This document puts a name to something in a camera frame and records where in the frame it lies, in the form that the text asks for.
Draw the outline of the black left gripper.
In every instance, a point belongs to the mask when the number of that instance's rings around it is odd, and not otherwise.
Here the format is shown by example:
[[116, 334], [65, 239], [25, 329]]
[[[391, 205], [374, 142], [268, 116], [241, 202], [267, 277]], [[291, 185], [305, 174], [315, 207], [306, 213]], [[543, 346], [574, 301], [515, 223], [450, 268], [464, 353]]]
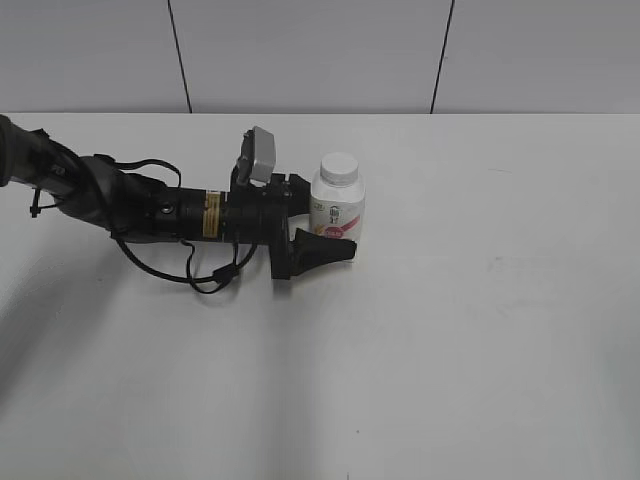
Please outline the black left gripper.
[[289, 280], [309, 270], [352, 260], [357, 244], [348, 239], [326, 238], [297, 229], [289, 240], [289, 216], [310, 212], [311, 183], [297, 174], [274, 173], [268, 183], [254, 184], [248, 173], [234, 167], [230, 191], [223, 208], [224, 239], [249, 250], [235, 260], [242, 270], [259, 246], [268, 249], [271, 278]]

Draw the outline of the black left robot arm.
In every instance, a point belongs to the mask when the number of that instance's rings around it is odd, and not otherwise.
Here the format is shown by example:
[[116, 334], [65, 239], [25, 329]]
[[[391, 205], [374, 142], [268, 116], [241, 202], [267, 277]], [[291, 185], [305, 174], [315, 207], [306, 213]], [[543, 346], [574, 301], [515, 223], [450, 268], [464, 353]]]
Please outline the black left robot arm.
[[[25, 130], [9, 117], [1, 118], [1, 183], [33, 188], [31, 216], [43, 211], [40, 196], [48, 193], [53, 208], [105, 229], [147, 274], [199, 293], [207, 284], [222, 290], [232, 283], [261, 245], [268, 248], [275, 280], [354, 258], [357, 245], [352, 240], [302, 229], [289, 232], [290, 218], [310, 211], [311, 185], [296, 174], [275, 173], [275, 153], [274, 136], [255, 126], [243, 135], [229, 191], [192, 189], [139, 174], [148, 165], [175, 168], [164, 160], [118, 162], [104, 154], [80, 156], [42, 129]], [[172, 242], [189, 249], [198, 242], [228, 243], [234, 249], [246, 244], [249, 250], [245, 256], [234, 254], [210, 275], [197, 277], [190, 266], [182, 276], [156, 270], [129, 247]]]

